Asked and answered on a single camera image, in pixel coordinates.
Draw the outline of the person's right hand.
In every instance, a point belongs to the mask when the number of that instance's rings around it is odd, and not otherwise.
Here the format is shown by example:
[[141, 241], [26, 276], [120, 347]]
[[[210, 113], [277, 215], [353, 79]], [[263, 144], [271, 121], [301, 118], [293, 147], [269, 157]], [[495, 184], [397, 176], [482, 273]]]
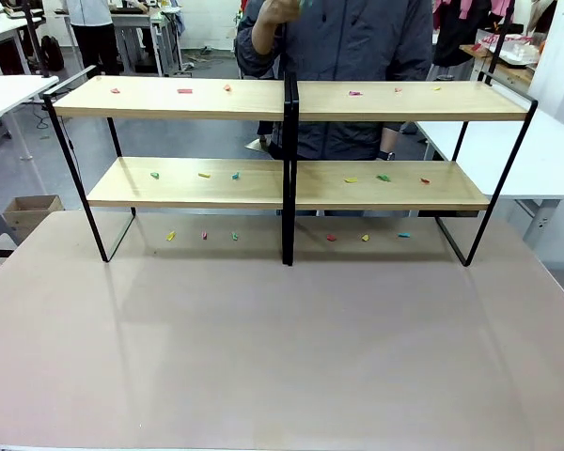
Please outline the person's right hand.
[[293, 22], [301, 15], [302, 2], [298, 0], [265, 0], [258, 12], [258, 22], [279, 25]]

